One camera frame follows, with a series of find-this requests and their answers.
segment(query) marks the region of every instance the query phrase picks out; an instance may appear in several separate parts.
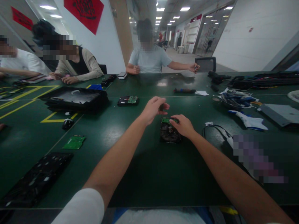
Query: office chair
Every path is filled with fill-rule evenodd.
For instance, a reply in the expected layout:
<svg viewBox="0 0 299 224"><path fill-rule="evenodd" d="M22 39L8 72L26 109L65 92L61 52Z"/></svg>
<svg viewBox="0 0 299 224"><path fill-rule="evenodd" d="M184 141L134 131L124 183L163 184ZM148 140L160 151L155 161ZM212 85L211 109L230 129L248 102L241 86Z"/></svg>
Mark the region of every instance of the office chair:
<svg viewBox="0 0 299 224"><path fill-rule="evenodd" d="M216 71L216 58L215 57L203 57L196 58L195 63L200 66L197 72L209 72Z"/></svg>

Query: green circuit board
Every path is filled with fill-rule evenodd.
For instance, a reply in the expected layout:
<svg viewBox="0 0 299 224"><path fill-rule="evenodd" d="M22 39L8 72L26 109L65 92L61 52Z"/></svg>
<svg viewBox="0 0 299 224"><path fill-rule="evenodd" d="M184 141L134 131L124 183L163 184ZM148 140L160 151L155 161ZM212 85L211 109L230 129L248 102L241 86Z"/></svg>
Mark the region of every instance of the green circuit board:
<svg viewBox="0 0 299 224"><path fill-rule="evenodd" d="M79 149L81 148L84 140L84 136L74 135L69 138L68 143L63 146L63 149Z"/></svg>

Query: white shirt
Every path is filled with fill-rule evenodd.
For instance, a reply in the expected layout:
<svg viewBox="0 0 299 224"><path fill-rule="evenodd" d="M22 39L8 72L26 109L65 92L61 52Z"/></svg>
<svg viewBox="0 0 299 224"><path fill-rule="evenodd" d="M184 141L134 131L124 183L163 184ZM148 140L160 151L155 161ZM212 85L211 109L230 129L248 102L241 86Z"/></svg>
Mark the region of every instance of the white shirt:
<svg viewBox="0 0 299 224"><path fill-rule="evenodd" d="M153 46L150 51L134 49L129 60L130 64L139 65L140 73L161 73L162 65L166 67L171 62L165 50L159 46Z"/></svg>
<svg viewBox="0 0 299 224"><path fill-rule="evenodd" d="M48 75L51 72L45 63L35 54L21 49L17 49L17 56L15 58L2 58L1 67L39 72L43 75Z"/></svg>

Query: red paper sign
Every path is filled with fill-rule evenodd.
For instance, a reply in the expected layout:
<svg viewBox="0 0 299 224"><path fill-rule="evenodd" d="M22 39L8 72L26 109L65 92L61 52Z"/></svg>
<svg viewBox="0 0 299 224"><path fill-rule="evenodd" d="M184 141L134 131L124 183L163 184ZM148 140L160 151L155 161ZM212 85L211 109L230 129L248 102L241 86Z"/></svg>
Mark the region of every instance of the red paper sign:
<svg viewBox="0 0 299 224"><path fill-rule="evenodd" d="M64 7L94 35L97 34L104 9L100 0L64 0Z"/></svg>
<svg viewBox="0 0 299 224"><path fill-rule="evenodd" d="M20 11L16 10L14 7L12 7L12 19L16 21L17 23L21 24L23 27L32 30L32 20L29 19L27 16L25 16Z"/></svg>

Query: woman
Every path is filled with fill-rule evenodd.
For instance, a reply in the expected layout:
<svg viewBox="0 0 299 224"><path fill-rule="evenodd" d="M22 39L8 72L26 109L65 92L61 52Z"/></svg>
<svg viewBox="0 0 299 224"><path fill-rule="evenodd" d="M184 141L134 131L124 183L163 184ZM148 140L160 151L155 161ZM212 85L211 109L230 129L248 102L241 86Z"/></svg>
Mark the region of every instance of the woman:
<svg viewBox="0 0 299 224"><path fill-rule="evenodd" d="M51 72L50 76L55 79L61 79L66 84L75 84L80 81L99 78L103 75L93 54L81 46L73 45L72 40L57 39L52 43L46 41L46 45L50 44L49 49L55 49L56 54L63 56L59 60L55 72Z"/></svg>

